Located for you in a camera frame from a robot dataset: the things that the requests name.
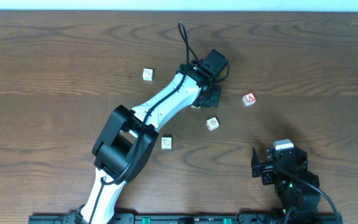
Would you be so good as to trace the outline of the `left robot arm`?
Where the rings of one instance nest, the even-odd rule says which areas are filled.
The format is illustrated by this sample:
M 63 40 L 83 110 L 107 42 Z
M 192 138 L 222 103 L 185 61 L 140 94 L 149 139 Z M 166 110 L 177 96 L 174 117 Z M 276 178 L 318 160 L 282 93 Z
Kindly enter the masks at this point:
M 79 210 L 80 223 L 108 223 L 126 183 L 146 165 L 159 130 L 187 106 L 216 107 L 221 87 L 219 77 L 229 69 L 227 60 L 194 60 L 178 67 L 173 80 L 151 99 L 128 109 L 114 109 L 97 138 L 95 182 L 88 201 Z

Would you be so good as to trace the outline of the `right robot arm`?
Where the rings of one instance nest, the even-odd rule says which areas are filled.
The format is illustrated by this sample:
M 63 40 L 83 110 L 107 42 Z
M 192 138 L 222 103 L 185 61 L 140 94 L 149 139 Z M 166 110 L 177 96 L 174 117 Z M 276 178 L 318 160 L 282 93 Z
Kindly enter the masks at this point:
M 297 146 L 267 150 L 270 160 L 261 162 L 252 150 L 252 176 L 260 177 L 263 185 L 273 185 L 281 209 L 264 218 L 265 223 L 319 222 L 318 204 L 321 199 L 315 187 L 319 177 L 308 171 L 307 153 Z

